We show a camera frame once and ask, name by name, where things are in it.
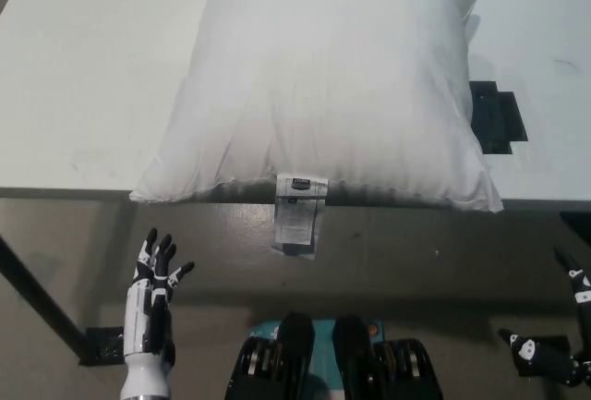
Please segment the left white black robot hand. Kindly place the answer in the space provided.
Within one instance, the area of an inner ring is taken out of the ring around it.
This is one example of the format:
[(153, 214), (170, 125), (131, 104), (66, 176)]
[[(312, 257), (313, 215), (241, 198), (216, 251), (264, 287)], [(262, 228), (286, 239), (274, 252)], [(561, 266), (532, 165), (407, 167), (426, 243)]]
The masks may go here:
[(175, 365), (170, 310), (174, 291), (195, 263), (170, 270), (176, 244), (152, 228), (139, 250), (127, 290), (123, 353), (127, 376), (121, 399), (170, 399), (169, 373)]

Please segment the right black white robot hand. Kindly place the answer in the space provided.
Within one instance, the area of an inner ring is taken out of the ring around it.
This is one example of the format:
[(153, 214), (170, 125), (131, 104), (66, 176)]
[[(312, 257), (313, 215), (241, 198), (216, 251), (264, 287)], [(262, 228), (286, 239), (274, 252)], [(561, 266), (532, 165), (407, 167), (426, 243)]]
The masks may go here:
[(534, 337), (501, 328), (498, 335), (510, 348), (513, 365), (521, 377), (540, 377), (567, 387), (590, 387), (590, 279), (582, 266), (566, 251), (554, 248), (554, 257), (571, 285), (582, 339), (582, 350), (570, 355), (548, 337)]

